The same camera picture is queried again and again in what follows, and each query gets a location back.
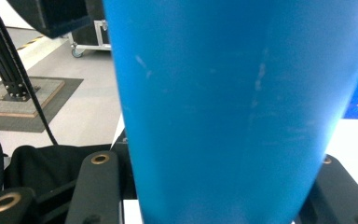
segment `white wall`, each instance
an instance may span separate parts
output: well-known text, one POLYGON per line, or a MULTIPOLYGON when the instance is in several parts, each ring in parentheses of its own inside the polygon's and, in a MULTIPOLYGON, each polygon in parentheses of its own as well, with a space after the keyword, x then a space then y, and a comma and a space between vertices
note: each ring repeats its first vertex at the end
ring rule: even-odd
POLYGON ((0 16, 6 27, 34 29, 17 14, 6 0, 0 0, 0 16))

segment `blue tube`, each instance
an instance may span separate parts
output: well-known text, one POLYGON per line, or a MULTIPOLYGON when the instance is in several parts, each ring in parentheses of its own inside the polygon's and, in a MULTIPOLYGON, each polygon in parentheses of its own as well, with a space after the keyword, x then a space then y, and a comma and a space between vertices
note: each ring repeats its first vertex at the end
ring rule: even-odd
POLYGON ((144 223, 290 223, 356 85, 358 1, 104 7, 144 223))

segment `black cable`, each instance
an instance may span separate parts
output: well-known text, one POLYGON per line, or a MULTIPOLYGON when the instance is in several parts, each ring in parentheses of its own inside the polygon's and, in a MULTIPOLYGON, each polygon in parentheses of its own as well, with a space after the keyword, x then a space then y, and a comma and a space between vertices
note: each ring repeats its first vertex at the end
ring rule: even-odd
POLYGON ((20 56, 17 53, 16 49, 14 48, 13 42, 8 35, 8 32, 0 18, 0 37, 5 41, 5 45, 7 47, 7 51, 9 52, 13 62, 16 66, 17 71, 20 74, 21 80, 25 85, 25 89, 29 92, 31 99, 34 103, 34 107, 36 108, 37 113, 39 114, 40 118, 42 119, 43 125, 45 126, 46 132, 48 133, 48 137, 50 138, 51 143, 54 146, 57 146, 58 143, 54 138, 51 129, 48 126, 48 121, 46 120, 45 114, 43 113, 42 106, 40 106, 39 101, 37 100, 36 94, 34 93, 34 88, 32 87, 31 81, 25 71, 25 68, 21 62, 20 56))

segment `caster wheel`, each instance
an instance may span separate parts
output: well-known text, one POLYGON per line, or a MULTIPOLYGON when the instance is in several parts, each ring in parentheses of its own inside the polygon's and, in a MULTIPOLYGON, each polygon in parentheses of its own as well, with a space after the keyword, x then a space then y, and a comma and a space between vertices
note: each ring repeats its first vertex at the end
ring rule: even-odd
POLYGON ((83 56, 83 52, 77 52, 76 49, 72 49, 72 56, 75 58, 81 58, 83 56))

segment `scratch mark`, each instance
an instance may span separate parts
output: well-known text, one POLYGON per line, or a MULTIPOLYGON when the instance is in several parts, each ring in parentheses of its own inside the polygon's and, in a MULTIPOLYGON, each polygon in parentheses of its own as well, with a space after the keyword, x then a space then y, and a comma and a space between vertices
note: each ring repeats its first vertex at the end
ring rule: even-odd
POLYGON ((135 55, 135 60, 136 62, 138 62, 138 64, 140 64, 143 69, 146 71, 146 78, 150 78, 150 76, 153 74, 153 72, 147 68, 146 63, 144 62, 144 60, 142 60, 142 58, 139 55, 135 55))
POLYGON ((255 90, 261 91, 261 79, 266 74, 266 65, 264 63, 260 64, 260 68, 258 70, 257 81, 255 82, 255 90))

